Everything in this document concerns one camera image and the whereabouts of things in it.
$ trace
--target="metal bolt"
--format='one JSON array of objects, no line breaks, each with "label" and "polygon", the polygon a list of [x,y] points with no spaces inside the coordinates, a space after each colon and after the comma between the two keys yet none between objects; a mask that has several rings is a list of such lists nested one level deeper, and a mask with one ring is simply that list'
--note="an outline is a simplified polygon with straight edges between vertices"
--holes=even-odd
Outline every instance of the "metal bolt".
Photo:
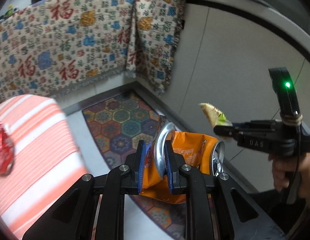
[{"label": "metal bolt", "polygon": [[90,174],[84,174],[84,175],[82,176],[82,180],[83,180],[83,181],[90,181],[91,178],[92,178],[92,176],[91,176]]},{"label": "metal bolt", "polygon": [[183,169],[184,171],[189,171],[191,168],[192,168],[191,165],[188,165],[188,164],[182,165],[182,169]]},{"label": "metal bolt", "polygon": [[128,165],[123,164],[123,165],[120,165],[119,169],[121,171],[128,171],[129,167],[128,167]]},{"label": "metal bolt", "polygon": [[226,173],[221,173],[220,175],[219,175],[219,177],[222,179],[222,180],[228,180],[228,174],[226,174]]}]

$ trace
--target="floor mat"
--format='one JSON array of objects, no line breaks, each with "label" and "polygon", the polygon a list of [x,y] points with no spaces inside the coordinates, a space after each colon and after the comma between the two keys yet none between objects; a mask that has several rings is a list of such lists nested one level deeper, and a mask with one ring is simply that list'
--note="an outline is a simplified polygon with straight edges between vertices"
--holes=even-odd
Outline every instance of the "floor mat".
[{"label": "floor mat", "polygon": [[[152,142],[158,114],[132,91],[83,110],[84,118],[102,157],[110,169],[134,153],[138,141]],[[131,199],[162,230],[176,240],[185,238],[186,205],[169,204],[144,196]]]}]

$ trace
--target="white tile floor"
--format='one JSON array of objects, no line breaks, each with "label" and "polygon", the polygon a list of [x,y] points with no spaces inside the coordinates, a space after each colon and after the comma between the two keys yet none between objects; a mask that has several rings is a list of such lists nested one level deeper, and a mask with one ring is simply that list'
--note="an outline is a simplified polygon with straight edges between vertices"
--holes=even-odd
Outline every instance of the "white tile floor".
[{"label": "white tile floor", "polygon": [[[109,172],[93,137],[86,125],[81,111],[69,115],[68,124],[75,141],[82,151],[86,167],[93,176]],[[140,208],[130,199],[125,197],[124,208],[124,239],[125,240],[171,240],[172,238],[161,230]]]}]

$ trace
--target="hexagon pattern rug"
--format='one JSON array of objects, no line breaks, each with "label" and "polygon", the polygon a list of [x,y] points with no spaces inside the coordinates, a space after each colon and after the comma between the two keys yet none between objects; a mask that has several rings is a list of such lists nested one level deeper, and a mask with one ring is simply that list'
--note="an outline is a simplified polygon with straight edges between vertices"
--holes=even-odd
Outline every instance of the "hexagon pattern rug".
[{"label": "hexagon pattern rug", "polygon": [[[159,115],[132,91],[83,110],[95,143],[110,169],[134,153],[138,141],[153,141]],[[176,240],[185,239],[186,206],[144,196],[130,196],[141,210]]]}]

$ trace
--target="striped fabric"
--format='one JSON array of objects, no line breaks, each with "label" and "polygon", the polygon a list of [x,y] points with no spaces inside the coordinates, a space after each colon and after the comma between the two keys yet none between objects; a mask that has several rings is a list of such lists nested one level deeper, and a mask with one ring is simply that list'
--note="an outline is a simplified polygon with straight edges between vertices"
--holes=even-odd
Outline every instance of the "striped fabric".
[{"label": "striped fabric", "polygon": [[0,176],[0,215],[19,239],[83,174],[87,173],[66,116],[51,98],[22,95],[0,105],[10,125],[15,162]]}]

